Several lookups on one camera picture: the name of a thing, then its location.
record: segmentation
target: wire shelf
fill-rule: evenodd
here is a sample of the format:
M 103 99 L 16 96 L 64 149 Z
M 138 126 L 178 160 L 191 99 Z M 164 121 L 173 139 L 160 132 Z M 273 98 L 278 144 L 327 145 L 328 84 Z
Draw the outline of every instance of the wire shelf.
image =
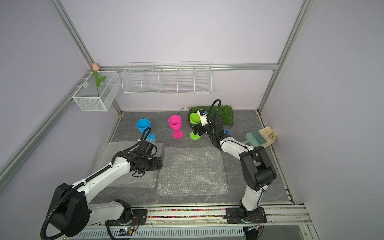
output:
M 99 78 L 106 76 L 99 86 L 91 74 L 72 96 L 82 111 L 106 112 L 121 89 L 119 75 L 115 71 L 98 71 Z
M 184 63 L 124 63 L 122 90 L 126 94 L 210 94 L 210 63 Z

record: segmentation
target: bubble wrap sheet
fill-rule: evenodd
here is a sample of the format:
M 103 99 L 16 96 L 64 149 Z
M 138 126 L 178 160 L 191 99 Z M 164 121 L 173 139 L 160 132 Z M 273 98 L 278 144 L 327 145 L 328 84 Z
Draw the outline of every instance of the bubble wrap sheet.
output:
M 225 194 L 227 185 L 220 150 L 165 147 L 157 192 L 161 196 Z
M 93 167 L 92 172 L 96 172 L 101 168 L 105 167 L 111 160 L 112 157 L 118 151 L 127 149 L 133 146 L 137 141 L 119 141 L 119 142 L 108 142 L 103 143 L 99 150 L 99 155 L 97 157 L 95 166 Z M 161 149 L 163 147 L 162 143 L 156 143 L 157 153 L 156 157 L 160 157 Z M 157 171 L 145 172 L 145 175 L 142 177 L 132 177 L 132 172 L 124 174 L 115 181 L 113 181 L 109 187 L 155 187 L 156 183 L 156 173 Z

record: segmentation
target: small blue cup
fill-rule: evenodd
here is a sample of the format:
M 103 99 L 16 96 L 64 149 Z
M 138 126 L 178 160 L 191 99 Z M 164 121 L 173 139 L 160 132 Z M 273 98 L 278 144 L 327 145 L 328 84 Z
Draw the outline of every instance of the small blue cup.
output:
M 137 121 L 136 123 L 136 127 L 139 129 L 139 131 L 141 133 L 144 132 L 144 130 L 147 128 L 147 127 L 151 127 L 151 123 L 149 122 L 148 119 L 146 118 L 142 118 L 140 119 L 139 121 Z
M 155 142 L 156 142 L 156 136 L 155 136 L 154 134 L 151 133 L 151 134 L 148 135 L 146 141 L 147 141 L 147 142 L 150 142 L 150 143 L 152 143 L 152 144 L 154 145 Z

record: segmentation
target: artificial grass mat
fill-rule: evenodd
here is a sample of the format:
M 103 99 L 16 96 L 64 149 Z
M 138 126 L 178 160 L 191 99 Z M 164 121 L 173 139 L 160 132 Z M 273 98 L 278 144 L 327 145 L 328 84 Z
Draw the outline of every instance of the artificial grass mat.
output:
M 209 111 L 210 107 L 211 106 L 191 107 L 189 109 L 189 114 L 195 113 L 202 108 L 205 108 L 207 111 Z M 216 109 L 217 109 L 217 106 L 214 106 L 209 116 L 213 116 L 215 114 Z M 220 115 L 221 118 L 223 119 L 223 124 L 233 125 L 233 110 L 231 106 L 229 105 L 221 106 L 217 114 Z

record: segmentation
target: white wall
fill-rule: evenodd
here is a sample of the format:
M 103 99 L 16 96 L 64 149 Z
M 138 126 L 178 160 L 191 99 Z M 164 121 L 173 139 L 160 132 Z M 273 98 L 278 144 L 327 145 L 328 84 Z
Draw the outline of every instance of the white wall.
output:
M 87 66 L 45 0 L 2 1 L 0 33 L 2 167 Z
M 262 112 L 320 239 L 383 239 L 383 12 L 316 1 Z
M 302 0 L 63 0 L 94 60 L 276 63 Z
M 117 101 L 124 111 L 161 111 L 210 106 L 220 98 L 233 109 L 257 109 L 272 77 L 271 70 L 212 71 L 212 94 L 126 95 Z

